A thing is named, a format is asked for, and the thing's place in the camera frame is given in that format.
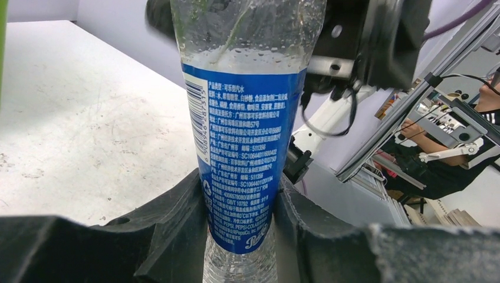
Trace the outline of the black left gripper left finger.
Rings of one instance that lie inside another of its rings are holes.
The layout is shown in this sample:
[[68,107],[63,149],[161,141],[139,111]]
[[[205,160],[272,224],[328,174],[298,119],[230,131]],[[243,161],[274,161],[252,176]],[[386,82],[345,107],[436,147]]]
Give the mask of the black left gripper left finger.
[[103,226],[59,216],[1,218],[1,281],[201,282],[207,235],[194,170]]

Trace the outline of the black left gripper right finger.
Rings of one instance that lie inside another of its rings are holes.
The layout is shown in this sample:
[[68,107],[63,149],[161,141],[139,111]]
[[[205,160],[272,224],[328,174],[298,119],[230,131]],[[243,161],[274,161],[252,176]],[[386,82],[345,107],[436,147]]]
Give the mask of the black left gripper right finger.
[[279,282],[498,282],[499,230],[348,224],[282,177],[275,198]]

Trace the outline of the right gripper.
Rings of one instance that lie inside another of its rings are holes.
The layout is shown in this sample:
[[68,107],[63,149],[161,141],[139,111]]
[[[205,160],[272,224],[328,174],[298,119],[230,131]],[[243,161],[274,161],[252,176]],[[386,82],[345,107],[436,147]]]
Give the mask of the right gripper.
[[407,90],[428,27],[431,1],[327,1],[304,90],[363,85]]

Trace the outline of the blue cap water bottle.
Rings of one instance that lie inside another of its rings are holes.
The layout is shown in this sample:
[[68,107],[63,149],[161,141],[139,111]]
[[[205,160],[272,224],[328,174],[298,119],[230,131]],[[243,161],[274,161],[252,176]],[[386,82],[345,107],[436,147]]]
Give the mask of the blue cap water bottle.
[[273,206],[326,1],[172,1],[208,217],[203,282],[277,282]]

